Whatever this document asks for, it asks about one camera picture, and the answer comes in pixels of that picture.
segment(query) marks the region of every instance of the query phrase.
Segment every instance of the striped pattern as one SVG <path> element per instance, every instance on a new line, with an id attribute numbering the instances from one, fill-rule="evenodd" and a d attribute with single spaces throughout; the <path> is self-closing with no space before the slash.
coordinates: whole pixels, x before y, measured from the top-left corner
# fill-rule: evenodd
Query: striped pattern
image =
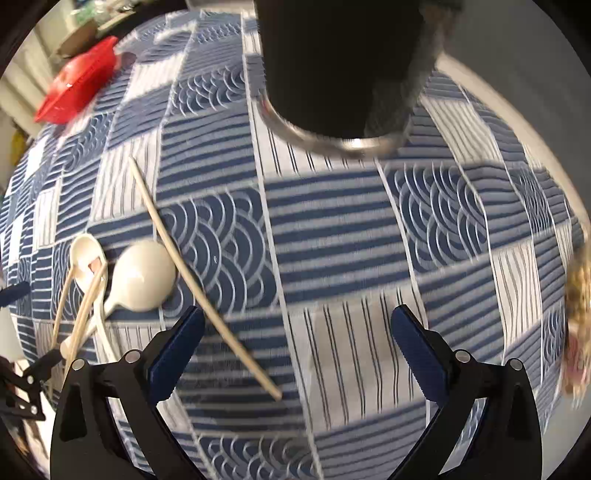
<path id="1" fill-rule="evenodd" d="M 452 350 L 469 351 L 479 362 L 498 363 L 503 327 L 488 256 L 461 268 L 418 280 L 429 329 Z"/>
<path id="2" fill-rule="evenodd" d="M 453 161 L 452 151 L 441 136 L 435 122 L 420 103 L 413 108 L 410 122 L 410 132 L 404 146 L 397 149 L 394 156 L 381 160 L 417 163 L 433 160 Z"/>
<path id="3" fill-rule="evenodd" d="M 51 291 L 52 276 L 57 277 L 57 272 L 53 272 L 53 249 L 41 248 L 31 257 L 31 269 L 33 277 L 31 279 L 31 304 L 33 306 L 33 318 L 51 320 Z"/>
<path id="4" fill-rule="evenodd" d="M 290 309 L 287 322 L 314 433 L 370 418 L 423 396 L 392 341 L 390 315 L 403 303 L 426 322 L 418 294 L 410 285 Z"/>
<path id="5" fill-rule="evenodd" d="M 223 38 L 217 42 L 191 43 L 187 49 L 187 57 L 179 78 L 208 73 L 217 67 L 241 60 L 242 39 L 237 35 Z"/>
<path id="6" fill-rule="evenodd" d="M 515 133 L 503 120 L 497 117 L 492 110 L 480 102 L 472 102 L 476 113 L 491 129 L 499 147 L 501 156 L 509 168 L 527 167 L 524 147 L 521 145 Z"/>
<path id="7" fill-rule="evenodd" d="M 246 76 L 248 77 L 248 90 L 251 98 L 259 98 L 265 90 L 265 66 L 262 55 L 246 55 Z"/>
<path id="8" fill-rule="evenodd" d="M 160 165 L 160 130 L 135 137 L 107 151 L 100 162 L 89 220 L 103 220 L 131 215 L 142 210 L 141 193 L 129 172 L 133 156 L 151 192 L 156 191 Z"/>
<path id="9" fill-rule="evenodd" d="M 386 480 L 423 433 L 425 415 L 421 401 L 316 435 L 324 478 Z"/>
<path id="10" fill-rule="evenodd" d="M 112 112 L 117 109 L 127 91 L 132 71 L 132 65 L 122 68 L 115 73 L 111 82 L 103 87 L 96 96 L 96 113 Z"/>
<path id="11" fill-rule="evenodd" d="M 22 223 L 24 217 L 19 216 L 14 219 L 10 233 L 10 244 L 8 245 L 8 264 L 18 262 L 21 255 L 21 235 Z"/>
<path id="12" fill-rule="evenodd" d="M 343 170 L 360 167 L 361 160 L 345 160 L 344 158 L 327 157 L 311 153 L 286 143 L 275 135 L 262 120 L 256 102 L 252 102 L 253 87 L 249 91 L 249 113 L 251 115 L 252 143 L 256 161 L 260 165 L 262 176 L 272 179 L 281 176 L 294 176 L 307 173 L 321 173 L 330 170 Z"/>
<path id="13" fill-rule="evenodd" d="M 541 381 L 542 324 L 536 323 L 531 330 L 513 343 L 505 353 L 504 363 L 518 358 L 525 366 L 531 388 L 535 390 Z"/>
<path id="14" fill-rule="evenodd" d="M 542 434 L 548 427 L 548 421 L 558 400 L 557 394 L 560 392 L 560 361 L 553 363 L 542 381 L 542 386 L 535 398 L 535 406 L 538 410 L 538 419 Z"/>
<path id="15" fill-rule="evenodd" d="M 88 223 L 99 166 L 100 157 L 63 174 L 57 212 L 57 241 L 80 233 Z"/>
<path id="16" fill-rule="evenodd" d="M 573 235 L 573 249 L 576 251 L 577 249 L 581 248 L 585 242 L 585 236 L 583 233 L 583 229 L 581 228 L 581 224 L 579 219 L 576 217 L 572 217 L 571 221 L 571 231 Z"/>
<path id="17" fill-rule="evenodd" d="M 181 51 L 165 60 L 153 63 L 136 63 L 131 72 L 124 102 L 141 101 L 141 97 L 163 87 L 168 91 L 169 85 L 176 80 L 181 71 L 183 59 L 184 51 Z"/>
<path id="18" fill-rule="evenodd" d="M 420 101 L 458 163 L 502 162 L 491 130 L 469 103 L 426 95 L 421 95 Z"/>
<path id="19" fill-rule="evenodd" d="M 33 251 L 51 245 L 56 240 L 57 210 L 61 193 L 61 179 L 39 194 L 33 216 Z"/>
<path id="20" fill-rule="evenodd" d="M 531 238 L 527 211 L 503 165 L 464 166 L 464 174 L 484 207 L 492 250 Z"/>
<path id="21" fill-rule="evenodd" d="M 433 70 L 427 78 L 427 82 L 423 88 L 423 94 L 429 97 L 466 100 L 460 87 L 447 75 L 437 70 Z"/>
<path id="22" fill-rule="evenodd" d="M 534 237 L 534 251 L 540 277 L 542 309 L 545 312 L 564 297 L 566 283 L 564 264 L 554 230 Z"/>
<path id="23" fill-rule="evenodd" d="M 196 432 L 297 435 L 305 431 L 281 314 L 227 315 L 226 323 L 283 392 L 273 400 L 210 323 L 177 385 Z"/>
<path id="24" fill-rule="evenodd" d="M 30 364 L 36 362 L 39 359 L 39 353 L 37 352 L 33 321 L 31 319 L 17 317 L 17 335 L 27 361 Z"/>
<path id="25" fill-rule="evenodd" d="M 558 248 L 560 249 L 560 258 L 562 259 L 562 265 L 564 270 L 567 271 L 570 260 L 573 258 L 573 234 L 572 224 L 570 221 L 563 222 L 556 225 L 556 240 L 558 242 Z"/>
<path id="26" fill-rule="evenodd" d="M 522 145 L 523 145 L 523 151 L 525 153 L 525 160 L 527 161 L 527 164 L 529 165 L 529 167 L 534 172 L 538 171 L 538 170 L 543 170 L 544 164 L 541 162 L 541 160 L 536 155 L 534 155 L 530 146 L 527 144 L 522 144 Z"/>
<path id="27" fill-rule="evenodd" d="M 35 205 L 26 208 L 22 214 L 22 232 L 20 257 L 29 257 L 33 249 L 33 216 L 35 214 Z"/>
<path id="28" fill-rule="evenodd" d="M 554 223 L 558 225 L 567 220 L 569 218 L 569 211 L 564 192 L 560 190 L 554 179 L 550 177 L 548 170 L 534 170 L 534 174 L 548 201 Z"/>
<path id="29" fill-rule="evenodd" d="M 167 85 L 125 104 L 113 122 L 107 149 L 158 127 L 166 113 L 169 96 L 170 85 Z"/>
<path id="30" fill-rule="evenodd" d="M 256 178 L 246 105 L 172 117 L 162 133 L 156 199 L 231 189 Z"/>
<path id="31" fill-rule="evenodd" d="M 540 280 L 533 241 L 492 252 L 491 258 L 507 351 L 542 318 Z"/>
<path id="32" fill-rule="evenodd" d="M 375 170 L 265 184 L 287 304 L 409 278 L 392 206 Z"/>
<path id="33" fill-rule="evenodd" d="M 182 53 L 191 38 L 191 30 L 179 29 L 177 32 L 165 30 L 154 36 L 154 45 L 138 57 L 141 64 L 156 63 Z"/>
<path id="34" fill-rule="evenodd" d="M 261 38 L 256 17 L 251 17 L 248 12 L 242 13 L 242 41 L 246 55 L 261 55 Z"/>

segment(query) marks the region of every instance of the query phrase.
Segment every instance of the wave pattern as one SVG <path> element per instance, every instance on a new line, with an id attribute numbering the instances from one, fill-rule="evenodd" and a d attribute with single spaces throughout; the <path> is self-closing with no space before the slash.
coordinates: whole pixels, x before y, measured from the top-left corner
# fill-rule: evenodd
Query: wave pattern
<path id="1" fill-rule="evenodd" d="M 90 119 L 78 136 L 78 142 L 70 150 L 70 155 L 64 163 L 65 173 L 79 168 L 103 153 L 113 116 L 114 113 L 100 113 Z"/>
<path id="2" fill-rule="evenodd" d="M 419 273 L 488 251 L 486 220 L 457 167 L 417 165 L 388 173 Z"/>
<path id="3" fill-rule="evenodd" d="M 177 82 L 170 115 L 198 115 L 204 110 L 227 108 L 246 98 L 242 61 Z"/>
<path id="4" fill-rule="evenodd" d="M 161 210 L 185 262 L 221 313 L 277 304 L 261 198 L 254 188 L 186 200 Z M 178 316 L 193 304 L 180 281 L 163 308 Z"/>
<path id="5" fill-rule="evenodd" d="M 240 19 L 237 18 L 234 23 L 214 24 L 205 28 L 200 25 L 195 35 L 195 41 L 198 43 L 212 42 L 232 35 L 240 35 L 240 33 Z"/>
<path id="6" fill-rule="evenodd" d="M 564 300 L 556 303 L 542 319 L 543 360 L 542 374 L 548 374 L 551 366 L 562 358 L 564 350 L 564 336 L 566 335 L 566 321 L 564 314 Z"/>
<path id="7" fill-rule="evenodd" d="M 553 227 L 552 217 L 548 211 L 544 193 L 531 170 L 524 168 L 509 169 L 513 185 L 524 199 L 533 234 Z"/>
<path id="8" fill-rule="evenodd" d="M 317 478 L 306 437 L 211 438 L 199 445 L 221 480 L 313 480 Z"/>

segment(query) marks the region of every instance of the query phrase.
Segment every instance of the blue and white tablecloth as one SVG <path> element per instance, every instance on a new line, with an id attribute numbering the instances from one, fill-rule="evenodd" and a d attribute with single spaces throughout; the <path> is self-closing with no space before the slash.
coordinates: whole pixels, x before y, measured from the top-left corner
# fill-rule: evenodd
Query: blue and white tablecloth
<path id="1" fill-rule="evenodd" d="M 564 271 L 583 232 L 506 123 L 433 72 L 394 158 L 323 157 L 259 117 L 251 14 L 170 14 L 117 48 L 135 63 L 68 126 L 43 129 L 0 210 L 5 278 L 33 291 L 11 308 L 30 361 L 48 349 L 76 235 L 99 240 L 111 273 L 130 243 L 157 238 L 128 173 L 134 154 L 184 259 L 284 392 L 266 395 L 208 326 L 159 406 L 208 478 L 387 478 L 435 408 L 391 340 L 400 303 L 452 349 L 521 358 L 545 428 L 559 391 Z M 60 341 L 81 299 L 73 286 Z M 179 280 L 160 309 L 117 310 L 112 339 L 142 348 L 190 304 Z M 81 356 L 105 358 L 96 339 Z M 149 469 L 114 411 L 131 458 Z"/>

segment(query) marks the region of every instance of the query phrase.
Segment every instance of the blue gripper pad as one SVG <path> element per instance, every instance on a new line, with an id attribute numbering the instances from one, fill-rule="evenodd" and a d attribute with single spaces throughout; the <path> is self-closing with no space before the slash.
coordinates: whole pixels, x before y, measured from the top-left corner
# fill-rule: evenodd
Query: blue gripper pad
<path id="1" fill-rule="evenodd" d="M 425 398 L 441 407 L 447 400 L 447 374 L 424 334 L 425 329 L 406 305 L 394 309 L 390 325 L 392 337 Z"/>
<path id="2" fill-rule="evenodd" d="M 167 341 L 148 372 L 148 401 L 151 405 L 156 405 L 172 395 L 204 331 L 203 310 L 195 309 Z"/>
<path id="3" fill-rule="evenodd" d="M 0 307 L 6 307 L 12 303 L 15 303 L 17 300 L 20 300 L 30 292 L 31 286 L 25 281 L 3 288 L 0 290 Z"/>

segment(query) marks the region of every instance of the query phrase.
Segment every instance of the metal ring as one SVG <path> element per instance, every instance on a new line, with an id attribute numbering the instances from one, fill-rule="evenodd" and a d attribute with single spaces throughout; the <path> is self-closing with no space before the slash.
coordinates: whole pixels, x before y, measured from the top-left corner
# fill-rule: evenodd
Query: metal ring
<path id="1" fill-rule="evenodd" d="M 134 364 L 140 359 L 141 356 L 142 354 L 139 352 L 139 350 L 131 350 L 125 354 L 125 361 L 129 364 Z"/>
<path id="2" fill-rule="evenodd" d="M 79 370 L 80 368 L 82 368 L 85 365 L 85 363 L 86 362 L 82 358 L 74 360 L 72 362 L 72 370 Z"/>
<path id="3" fill-rule="evenodd" d="M 470 361 L 470 359 L 472 359 L 472 356 L 466 352 L 465 350 L 458 350 L 456 352 L 456 359 L 459 362 L 462 362 L 463 364 L 466 364 Z"/>
<path id="4" fill-rule="evenodd" d="M 519 370 L 521 370 L 523 368 L 523 364 L 521 363 L 521 361 L 520 360 L 517 360 L 516 358 L 512 358 L 509 361 L 509 365 L 511 366 L 511 368 L 513 370 L 517 370 L 517 371 L 519 371 Z"/>
<path id="5" fill-rule="evenodd" d="M 284 119 L 271 105 L 265 92 L 260 94 L 255 104 L 265 124 L 283 140 L 304 150 L 341 158 L 373 161 L 374 157 L 388 156 L 404 145 L 412 126 L 409 119 L 403 131 L 380 137 L 326 137 L 304 130 Z"/>

